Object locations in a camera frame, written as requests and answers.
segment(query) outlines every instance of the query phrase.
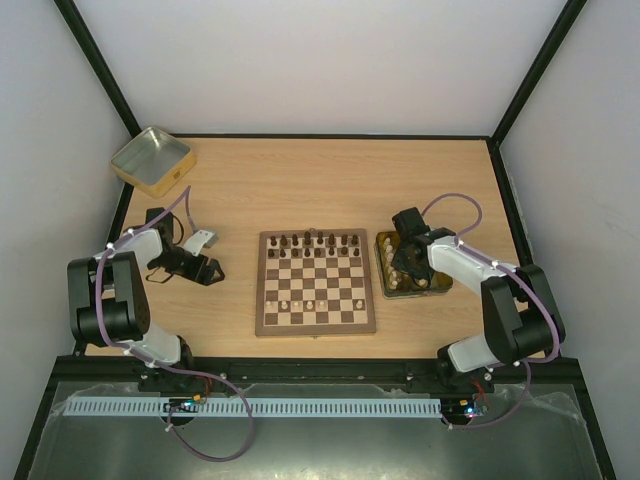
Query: white wall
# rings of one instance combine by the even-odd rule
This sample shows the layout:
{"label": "white wall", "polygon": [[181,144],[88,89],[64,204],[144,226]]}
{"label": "white wall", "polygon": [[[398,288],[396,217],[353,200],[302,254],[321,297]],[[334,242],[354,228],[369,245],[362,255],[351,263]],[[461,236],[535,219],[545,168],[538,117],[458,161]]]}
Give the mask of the white wall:
{"label": "white wall", "polygon": [[78,0],[143,125],[491,134],[565,0]]}
{"label": "white wall", "polygon": [[56,355],[66,265],[103,245],[128,135],[50,0],[0,15],[0,478],[13,478]]}
{"label": "white wall", "polygon": [[591,0],[503,145],[619,478],[640,470],[640,8]]}

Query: purple cable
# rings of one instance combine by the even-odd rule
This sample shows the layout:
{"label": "purple cable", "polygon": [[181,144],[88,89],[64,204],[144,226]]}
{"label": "purple cable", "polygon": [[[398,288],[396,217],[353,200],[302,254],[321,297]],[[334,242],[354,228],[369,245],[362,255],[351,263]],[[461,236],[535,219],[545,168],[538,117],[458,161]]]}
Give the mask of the purple cable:
{"label": "purple cable", "polygon": [[[189,191],[191,190],[191,187],[188,186],[184,192],[182,192],[182,194],[164,211],[162,212],[160,215],[158,215],[157,217],[155,217],[153,220],[151,220],[149,223],[147,223],[146,225],[143,225],[142,227],[140,227],[138,230],[134,231],[133,234],[130,234],[130,237],[123,237],[120,240],[124,240],[124,239],[129,239],[129,238],[133,238],[135,235],[142,233],[146,230],[148,230],[149,228],[151,228],[153,225],[155,225],[157,222],[159,222],[162,218],[164,218],[166,215],[169,214],[170,211],[172,211],[183,198],[189,198]],[[189,211],[187,209],[187,217],[190,218],[190,214]],[[116,248],[116,246],[118,245],[118,242],[120,242],[120,240],[116,241],[114,244],[114,248]],[[173,434],[175,435],[175,437],[178,439],[178,441],[181,443],[181,445],[190,453],[192,453],[193,455],[195,455],[196,457],[202,459],[202,460],[206,460],[208,462],[228,462],[231,460],[235,460],[236,458],[240,457],[241,455],[243,455],[247,450],[249,450],[249,448],[251,447],[251,444],[253,443],[253,440],[255,438],[255,425],[254,425],[254,418],[252,415],[252,410],[251,410],[251,405],[249,404],[249,401],[247,400],[247,398],[244,396],[244,394],[242,393],[242,391],[236,387],[233,383],[229,382],[228,380],[219,377],[217,375],[213,375],[212,373],[208,373],[208,372],[198,372],[195,370],[184,370],[184,369],[180,369],[180,368],[174,368],[169,364],[166,364],[164,362],[159,362],[159,361],[154,361],[153,358],[148,357],[138,351],[136,351],[134,348],[132,348],[131,345],[128,345],[126,343],[118,343],[118,342],[114,342],[113,340],[111,340],[111,337],[109,337],[109,333],[107,332],[107,327],[104,324],[104,314],[102,311],[102,276],[104,273],[104,265],[107,261],[107,259],[109,258],[109,255],[111,255],[112,253],[114,253],[115,250],[113,248],[107,248],[103,254],[102,257],[100,258],[100,261],[98,262],[98,267],[96,269],[96,285],[95,285],[95,302],[96,302],[96,318],[98,320],[98,329],[100,330],[100,336],[102,337],[102,340],[104,341],[105,344],[107,344],[110,347],[116,347],[116,348],[122,348],[126,351],[128,351],[129,353],[131,353],[134,357],[138,358],[139,360],[143,361],[144,363],[154,363],[155,365],[159,366],[160,368],[171,372],[171,373],[178,373],[178,374],[182,374],[182,375],[194,375],[194,376],[200,376],[200,377],[208,377],[211,378],[212,380],[216,381],[216,382],[220,382],[223,383],[225,385],[227,385],[229,388],[231,388],[231,390],[233,390],[238,397],[240,398],[240,400],[242,400],[242,403],[245,406],[245,409],[247,410],[247,417],[249,418],[249,433],[247,434],[247,438],[244,442],[244,444],[240,447],[240,449],[232,454],[229,455],[228,457],[212,457],[209,455],[205,455],[204,453],[199,452],[198,450],[196,450],[195,448],[193,448],[191,445],[189,445],[187,443],[187,441],[182,438],[182,436],[177,432],[177,430],[175,429],[175,427],[173,426],[173,424],[171,423],[171,418],[173,416],[173,413],[175,411],[176,408],[171,409],[171,411],[169,412],[169,415],[167,417],[167,423],[169,424],[169,426],[167,428],[169,428]]]}
{"label": "purple cable", "polygon": [[525,398],[527,397],[527,394],[529,393],[529,389],[531,388],[531,367],[529,366],[529,363],[526,360],[522,360],[520,363],[524,365],[524,368],[527,370],[527,380],[524,383],[524,389],[522,390],[522,395],[520,396],[518,401],[515,403],[515,405],[511,408],[511,410],[509,410],[507,413],[505,413],[501,417],[496,418],[495,420],[491,420],[486,423],[481,423],[479,425],[453,425],[451,422],[449,422],[449,420],[447,420],[447,417],[443,415],[442,420],[444,421],[445,425],[451,430],[470,430],[470,429],[491,427],[500,422],[503,422],[504,420],[509,418],[511,415],[516,413],[518,408],[520,408],[520,406],[522,405],[522,402],[524,402]]}
{"label": "purple cable", "polygon": [[455,193],[455,192],[445,193],[443,195],[440,195],[440,196],[434,198],[429,203],[429,205],[427,205],[424,208],[424,210],[422,210],[422,216],[424,217],[424,215],[429,211],[429,209],[431,207],[433,207],[436,203],[438,203],[440,200],[442,200],[444,198],[448,198],[448,197],[458,197],[458,198],[463,198],[465,200],[468,200],[469,202],[471,202],[473,204],[473,206],[476,207],[476,211],[478,212],[478,217],[476,218],[476,221],[473,224],[471,224],[470,226],[460,230],[460,232],[458,232],[458,234],[455,236],[454,241],[455,241],[456,246],[461,251],[466,252],[467,254],[471,255],[472,257],[476,258],[477,260],[481,261],[482,263],[485,263],[485,264],[489,265],[490,267],[494,267],[494,268],[500,270],[501,272],[503,272],[506,275],[508,275],[514,282],[516,282],[516,284],[518,284],[518,286],[520,288],[522,288],[522,290],[527,294],[527,296],[534,303],[534,305],[536,307],[538,307],[538,310],[540,310],[540,313],[542,313],[542,316],[544,317],[545,321],[547,322],[547,325],[549,326],[549,330],[551,330],[551,338],[553,340],[553,348],[551,349],[551,353],[548,356],[546,356],[544,358],[527,358],[525,360],[521,360],[520,361],[520,363],[524,364],[524,366],[525,366],[525,368],[527,370],[527,380],[525,382],[524,391],[522,392],[522,396],[518,399],[518,401],[513,406],[513,408],[511,410],[509,410],[507,413],[505,413],[503,416],[501,416],[501,417],[499,417],[499,418],[497,418],[495,420],[492,420],[490,422],[482,423],[480,425],[453,425],[453,424],[451,424],[449,422],[449,420],[446,419],[446,417],[444,415],[442,416],[442,419],[443,419],[444,423],[450,429],[465,429],[466,430],[466,429],[473,429],[473,428],[490,427],[492,425],[495,425],[497,423],[502,422],[503,420],[506,420],[511,415],[513,415],[518,410],[518,408],[520,408],[520,405],[522,405],[522,402],[524,402],[524,399],[527,396],[527,393],[529,392],[529,387],[531,386],[531,367],[529,366],[529,362],[533,362],[533,363],[548,363],[548,362],[551,362],[552,360],[555,360],[556,357],[558,356],[558,352],[560,351],[560,336],[558,334],[558,329],[557,329],[555,323],[553,323],[553,319],[551,318],[551,314],[546,309],[546,307],[542,304],[542,302],[540,301],[538,296],[534,293],[534,291],[531,290],[531,288],[529,288],[529,285],[527,285],[524,280],[522,280],[520,277],[518,277],[515,273],[513,273],[511,270],[509,270],[505,266],[500,265],[500,263],[497,262],[496,260],[493,260],[492,258],[486,256],[485,254],[483,254],[482,252],[477,251],[474,248],[467,247],[465,245],[465,243],[462,241],[462,239],[460,238],[462,235],[464,235],[466,233],[469,233],[471,230],[473,230],[478,225],[480,225],[480,222],[482,221],[482,207],[480,206],[480,204],[478,203],[478,201],[476,199],[470,197],[469,195],[465,195],[464,193]]}

